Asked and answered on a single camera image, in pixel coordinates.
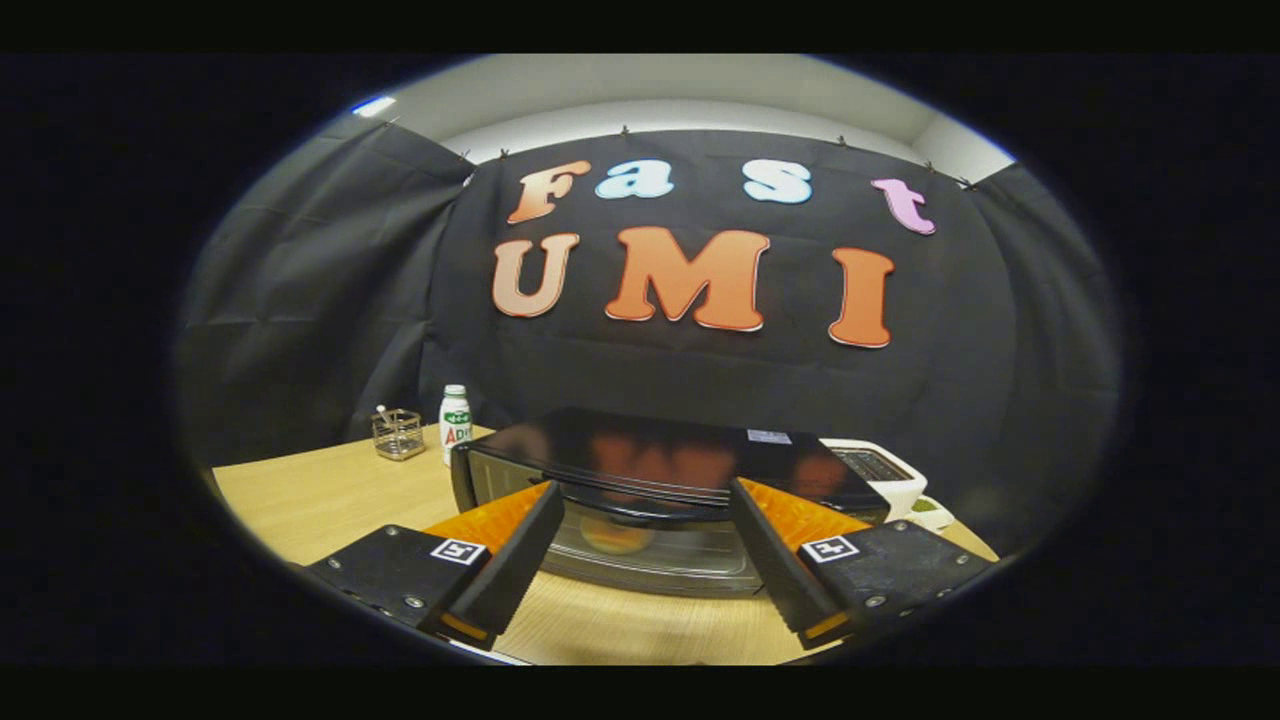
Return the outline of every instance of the wire mesh pen holder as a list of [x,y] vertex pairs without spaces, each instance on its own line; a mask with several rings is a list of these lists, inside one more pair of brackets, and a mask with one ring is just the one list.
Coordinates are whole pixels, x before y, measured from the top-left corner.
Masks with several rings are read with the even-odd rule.
[[374,450],[388,460],[404,460],[426,450],[422,442],[422,416],[408,410],[388,410],[372,415]]

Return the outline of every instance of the light blue letter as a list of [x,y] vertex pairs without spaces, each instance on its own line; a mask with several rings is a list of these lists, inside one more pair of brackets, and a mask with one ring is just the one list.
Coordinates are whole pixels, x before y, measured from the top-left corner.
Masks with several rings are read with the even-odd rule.
[[595,193],[605,200],[620,197],[662,197],[676,186],[671,177],[671,165],[662,160],[632,160],[609,168],[609,179],[595,186]]
[[755,200],[794,205],[813,195],[813,188],[805,182],[809,179],[809,168],[797,163],[751,160],[742,165],[742,174],[751,178],[742,190]]

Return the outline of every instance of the black curtain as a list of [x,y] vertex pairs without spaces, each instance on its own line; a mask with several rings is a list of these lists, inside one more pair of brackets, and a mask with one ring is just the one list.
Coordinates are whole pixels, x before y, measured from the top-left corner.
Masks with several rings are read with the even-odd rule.
[[192,272],[175,343],[179,414],[201,461],[367,437],[376,405],[419,405],[431,268],[472,169],[348,115],[236,204]]
[[[621,163],[658,159],[658,197],[594,192]],[[810,173],[800,204],[744,191],[742,165]],[[521,178],[585,160],[556,209],[527,222]],[[924,197],[936,232],[890,211],[878,179]],[[659,225],[694,259],[722,231],[769,238],[756,332],[692,311],[623,322],[618,233]],[[556,305],[535,318],[493,300],[494,249],[534,243],[518,287],[541,283],[539,243],[575,233]],[[835,342],[838,247],[883,255],[891,342]],[[1027,547],[1089,487],[1120,398],[1110,279],[1088,240],[1025,168],[965,187],[913,163],[767,133],[598,137],[471,165],[381,122],[344,118],[293,152],[204,251],[178,343],[188,433],[211,465],[369,436],[378,404],[422,411],[467,386],[476,421],[503,427],[566,405],[877,442],[997,552]],[[705,301],[705,291],[692,307]]]

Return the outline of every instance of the bottle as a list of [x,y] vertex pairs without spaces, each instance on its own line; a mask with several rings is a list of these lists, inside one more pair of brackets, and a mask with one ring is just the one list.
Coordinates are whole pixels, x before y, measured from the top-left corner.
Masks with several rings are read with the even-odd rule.
[[444,450],[444,465],[449,464],[449,450],[471,439],[471,405],[467,402],[465,386],[444,386],[444,402],[440,402],[440,447]]

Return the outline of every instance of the table surface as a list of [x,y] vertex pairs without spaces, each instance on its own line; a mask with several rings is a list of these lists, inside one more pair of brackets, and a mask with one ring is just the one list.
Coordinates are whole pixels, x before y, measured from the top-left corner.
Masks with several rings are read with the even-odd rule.
[[[476,427],[475,436],[492,430]],[[435,427],[402,461],[369,439],[214,469],[241,523],[287,561],[308,565],[371,530],[428,528],[458,514]],[[956,521],[942,537],[996,561]],[[538,665],[776,665],[805,651],[763,593],[703,600],[595,585],[539,571],[494,652]]]

